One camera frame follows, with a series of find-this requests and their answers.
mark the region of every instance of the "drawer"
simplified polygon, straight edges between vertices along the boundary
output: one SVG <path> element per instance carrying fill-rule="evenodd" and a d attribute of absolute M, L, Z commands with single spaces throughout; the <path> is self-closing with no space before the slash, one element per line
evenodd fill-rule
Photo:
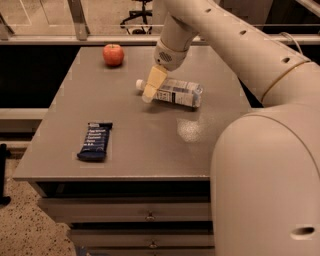
<path fill-rule="evenodd" d="M 40 199 L 39 207 L 54 221 L 82 222 L 167 222 L 210 221 L 207 198 L 186 199 Z"/>
<path fill-rule="evenodd" d="M 76 246 L 86 248 L 166 249 L 214 246 L 213 234 L 208 230 L 69 230 L 68 237 Z"/>
<path fill-rule="evenodd" d="M 214 247 L 206 249 L 107 249 L 87 248 L 91 256 L 214 256 Z"/>

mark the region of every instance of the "table surface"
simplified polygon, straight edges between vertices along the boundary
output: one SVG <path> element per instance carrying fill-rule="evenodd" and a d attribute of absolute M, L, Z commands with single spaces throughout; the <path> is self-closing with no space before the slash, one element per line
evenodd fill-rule
<path fill-rule="evenodd" d="M 169 77 L 202 84 L 202 104 L 144 103 L 135 88 L 146 80 L 153 46 L 124 47 L 122 66 L 109 68 L 103 47 L 83 47 L 14 173 L 37 181 L 208 180 L 221 132 L 250 105 L 236 75 L 208 46 L 192 46 Z M 107 158 L 83 162 L 88 122 L 112 121 Z"/>

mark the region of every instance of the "drawer handle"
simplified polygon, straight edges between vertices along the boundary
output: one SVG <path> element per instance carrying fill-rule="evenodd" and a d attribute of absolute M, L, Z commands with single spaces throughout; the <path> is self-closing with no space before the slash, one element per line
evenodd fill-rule
<path fill-rule="evenodd" d="M 152 212 L 149 212 L 149 215 L 145 218 L 145 220 L 148 222 L 153 222 L 156 220 L 156 217 L 152 215 Z"/>
<path fill-rule="evenodd" d="M 151 244 L 149 245 L 150 249 L 157 249 L 158 245 L 156 245 L 156 243 L 154 241 L 151 242 Z"/>

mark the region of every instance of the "gray table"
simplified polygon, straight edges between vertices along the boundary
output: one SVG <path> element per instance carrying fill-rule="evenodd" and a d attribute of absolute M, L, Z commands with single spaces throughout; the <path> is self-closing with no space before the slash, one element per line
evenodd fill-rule
<path fill-rule="evenodd" d="M 119 68 L 104 65 L 102 47 L 80 50 L 14 179 L 28 181 L 38 205 L 92 255 L 212 255 L 211 155 L 250 109 L 246 97 L 211 48 L 192 46 L 169 76 L 202 84 L 201 107 L 146 104 L 135 82 L 147 79 L 154 48 L 124 50 Z M 102 163 L 76 157 L 94 121 L 114 124 Z"/>
<path fill-rule="evenodd" d="M 203 85 L 202 105 L 146 104 L 135 88 L 147 79 L 153 47 L 125 47 L 120 68 L 108 68 L 102 47 L 80 50 L 14 178 L 37 181 L 209 179 L 215 142 L 249 104 L 236 76 L 207 46 L 193 46 L 169 77 Z M 103 163 L 77 160 L 91 121 L 114 126 Z"/>

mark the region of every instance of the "red apple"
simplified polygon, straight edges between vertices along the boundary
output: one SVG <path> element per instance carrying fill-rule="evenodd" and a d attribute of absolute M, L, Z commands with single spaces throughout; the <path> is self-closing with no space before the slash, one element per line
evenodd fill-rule
<path fill-rule="evenodd" d="M 119 66 L 122 64 L 124 52 L 118 44 L 107 44 L 103 48 L 103 58 L 108 66 Z"/>

